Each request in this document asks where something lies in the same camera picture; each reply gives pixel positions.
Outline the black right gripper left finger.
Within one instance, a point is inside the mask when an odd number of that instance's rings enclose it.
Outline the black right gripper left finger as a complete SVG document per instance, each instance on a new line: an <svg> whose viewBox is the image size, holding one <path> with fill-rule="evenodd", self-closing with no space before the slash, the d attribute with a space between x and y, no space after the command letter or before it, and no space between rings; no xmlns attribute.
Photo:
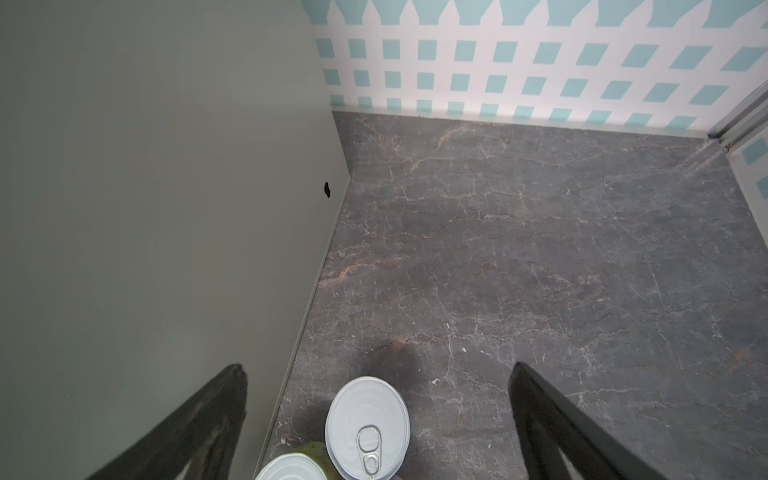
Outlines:
<svg viewBox="0 0 768 480"><path fill-rule="evenodd" d="M92 479L227 479L246 417L248 379L231 364Z"/></svg>

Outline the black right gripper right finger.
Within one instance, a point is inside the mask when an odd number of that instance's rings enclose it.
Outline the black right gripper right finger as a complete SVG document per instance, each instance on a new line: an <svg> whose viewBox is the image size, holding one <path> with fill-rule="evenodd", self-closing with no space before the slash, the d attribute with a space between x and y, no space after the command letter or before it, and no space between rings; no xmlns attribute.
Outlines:
<svg viewBox="0 0 768 480"><path fill-rule="evenodd" d="M530 479L661 479L530 365L514 365L508 394Z"/></svg>

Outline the white lid can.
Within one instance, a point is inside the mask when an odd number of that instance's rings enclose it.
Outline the white lid can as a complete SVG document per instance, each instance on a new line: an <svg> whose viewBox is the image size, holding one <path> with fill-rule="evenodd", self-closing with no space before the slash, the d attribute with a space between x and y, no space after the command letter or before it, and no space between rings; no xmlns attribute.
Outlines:
<svg viewBox="0 0 768 480"><path fill-rule="evenodd" d="M329 457L345 479L396 479L410 435L402 396L389 383L372 376L356 378L342 387L325 423Z"/></svg>

